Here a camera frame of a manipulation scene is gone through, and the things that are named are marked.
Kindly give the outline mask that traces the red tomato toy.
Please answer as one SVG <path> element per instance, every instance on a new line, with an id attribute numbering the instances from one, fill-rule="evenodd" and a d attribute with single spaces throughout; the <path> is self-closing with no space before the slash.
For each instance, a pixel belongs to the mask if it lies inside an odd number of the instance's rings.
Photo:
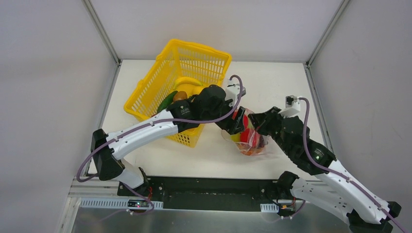
<path id="1" fill-rule="evenodd" d="M 259 134 L 253 129 L 245 129 L 241 132 L 240 142 L 246 143 L 250 147 L 257 147 L 259 144 Z"/>

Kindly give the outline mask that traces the yellow plastic basket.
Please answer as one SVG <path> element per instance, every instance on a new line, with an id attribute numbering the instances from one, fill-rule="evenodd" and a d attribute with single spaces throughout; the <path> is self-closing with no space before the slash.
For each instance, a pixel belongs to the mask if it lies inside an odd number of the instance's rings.
<path id="1" fill-rule="evenodd" d="M 138 121 L 156 114 L 162 100 L 172 91 L 174 81 L 183 76 L 199 80 L 203 86 L 221 86 L 230 66 L 229 53 L 210 46 L 178 39 L 170 40 L 146 76 L 137 83 L 124 110 Z"/>

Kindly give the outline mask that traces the yellow-green pepper toy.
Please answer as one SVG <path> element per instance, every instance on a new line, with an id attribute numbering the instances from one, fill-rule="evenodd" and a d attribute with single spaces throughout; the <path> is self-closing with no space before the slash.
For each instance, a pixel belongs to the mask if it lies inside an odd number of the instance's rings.
<path id="1" fill-rule="evenodd" d="M 240 142 L 240 135 L 241 135 L 241 133 L 232 134 L 232 135 L 230 135 L 230 139 L 233 142 Z"/>

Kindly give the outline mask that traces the clear pink-dotted zip bag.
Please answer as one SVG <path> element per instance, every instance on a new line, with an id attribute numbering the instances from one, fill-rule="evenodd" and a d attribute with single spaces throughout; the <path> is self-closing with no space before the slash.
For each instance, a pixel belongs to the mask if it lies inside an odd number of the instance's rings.
<path id="1" fill-rule="evenodd" d="M 224 140 L 232 142 L 243 155 L 264 155 L 267 153 L 269 136 L 261 135 L 255 130 L 248 118 L 248 115 L 252 113 L 253 111 L 245 109 L 242 120 L 245 127 L 244 131 L 230 135 L 228 132 L 221 130 L 221 135 Z"/>

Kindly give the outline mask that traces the purple grapes toy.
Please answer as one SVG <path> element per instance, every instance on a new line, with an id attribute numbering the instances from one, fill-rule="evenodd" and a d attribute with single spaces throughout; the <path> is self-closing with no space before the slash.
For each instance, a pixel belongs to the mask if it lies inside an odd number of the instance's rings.
<path id="1" fill-rule="evenodd" d="M 264 135 L 259 136 L 259 148 L 264 148 L 268 144 L 268 137 Z"/>

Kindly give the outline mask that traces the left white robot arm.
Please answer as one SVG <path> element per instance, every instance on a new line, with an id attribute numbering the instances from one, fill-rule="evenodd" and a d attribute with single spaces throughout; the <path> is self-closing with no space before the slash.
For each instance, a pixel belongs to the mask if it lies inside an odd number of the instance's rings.
<path id="1" fill-rule="evenodd" d="M 148 183 L 141 168 L 135 168 L 125 156 L 159 138 L 174 135 L 201 124 L 215 123 L 229 134 L 244 130 L 242 114 L 238 109 L 245 87 L 231 84 L 222 89 L 210 85 L 188 99 L 177 100 L 148 120 L 117 132 L 98 129 L 92 134 L 91 154 L 101 181 L 117 180 L 129 186 L 136 196 L 147 193 Z"/>

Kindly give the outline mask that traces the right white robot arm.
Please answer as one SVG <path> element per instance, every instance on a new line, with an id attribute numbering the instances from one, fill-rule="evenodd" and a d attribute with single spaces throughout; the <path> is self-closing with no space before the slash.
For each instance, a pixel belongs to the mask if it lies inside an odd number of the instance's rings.
<path id="1" fill-rule="evenodd" d="M 325 188 L 317 188 L 292 172 L 285 171 L 277 180 L 276 194 L 308 201 L 348 224 L 353 233 L 390 233 L 401 206 L 379 198 L 351 175 L 336 156 L 324 145 L 309 137 L 305 119 L 287 116 L 276 107 L 264 113 L 251 114 L 249 119 L 259 134 L 270 136 L 297 167 L 321 180 Z"/>

